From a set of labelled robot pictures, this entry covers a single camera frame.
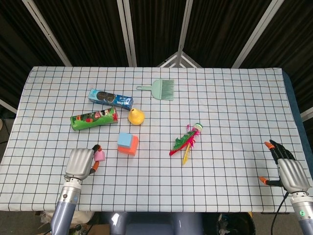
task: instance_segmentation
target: blue table edge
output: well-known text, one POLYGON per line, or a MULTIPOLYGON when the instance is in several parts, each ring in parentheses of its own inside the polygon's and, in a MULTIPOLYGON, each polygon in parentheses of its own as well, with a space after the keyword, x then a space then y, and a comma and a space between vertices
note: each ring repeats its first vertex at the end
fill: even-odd
POLYGON ((311 150, 311 147, 310 147, 310 144, 309 144, 307 133, 306 133, 306 131, 304 129, 304 126, 303 126, 302 118, 301 118, 300 111, 299 111, 299 108, 298 108, 298 104, 297 104, 297 101, 296 101, 296 98, 295 98, 295 94, 294 94, 294 90, 293 90, 293 86, 292 86, 291 80, 290 80, 288 74, 285 71, 283 71, 283 78, 284 78, 285 88, 286 88, 287 97, 288 97, 288 100, 289 100, 291 112, 292 112, 295 124, 296 124, 296 126, 298 128, 298 131, 299 131, 303 152, 304 152, 305 158, 307 160, 309 171, 310 171, 310 174, 311 174, 311 177, 312 177, 312 175, 313 175, 313 154, 312 154, 312 150, 311 150))

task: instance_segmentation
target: green brush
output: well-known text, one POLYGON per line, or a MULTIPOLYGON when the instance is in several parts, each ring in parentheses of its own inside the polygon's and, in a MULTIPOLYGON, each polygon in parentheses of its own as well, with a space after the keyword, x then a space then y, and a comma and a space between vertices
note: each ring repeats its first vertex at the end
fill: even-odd
POLYGON ((151 94, 156 99, 174 99, 174 80, 158 79, 153 82, 152 86, 138 86, 137 90, 151 91, 151 94))

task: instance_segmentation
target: blue cookie package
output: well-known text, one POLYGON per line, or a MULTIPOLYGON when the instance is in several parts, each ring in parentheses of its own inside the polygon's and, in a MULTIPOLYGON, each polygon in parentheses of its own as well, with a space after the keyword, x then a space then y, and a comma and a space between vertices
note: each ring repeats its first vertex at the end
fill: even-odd
POLYGON ((94 103, 122 107, 123 109, 127 110, 130 110, 133 105, 132 97, 119 94, 111 94, 95 89, 90 90, 88 98, 94 103))

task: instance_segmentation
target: yellow stick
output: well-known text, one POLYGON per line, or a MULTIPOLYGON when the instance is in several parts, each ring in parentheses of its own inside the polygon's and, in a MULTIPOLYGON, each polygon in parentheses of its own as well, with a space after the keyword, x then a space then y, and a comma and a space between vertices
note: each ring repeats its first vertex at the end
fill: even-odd
POLYGON ((187 162, 188 160, 188 151, 189 151, 189 148, 190 148, 190 144, 188 144, 187 148, 186 148, 186 152, 185 152, 185 155, 184 155, 184 159, 182 160, 182 165, 185 165, 185 163, 187 162))

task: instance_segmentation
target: blue block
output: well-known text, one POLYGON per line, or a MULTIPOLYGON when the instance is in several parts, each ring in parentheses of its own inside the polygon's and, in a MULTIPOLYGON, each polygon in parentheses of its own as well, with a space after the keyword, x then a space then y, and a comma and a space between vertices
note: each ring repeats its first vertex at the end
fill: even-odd
POLYGON ((133 135, 129 133, 119 133, 117 145, 124 148, 131 148, 133 135))

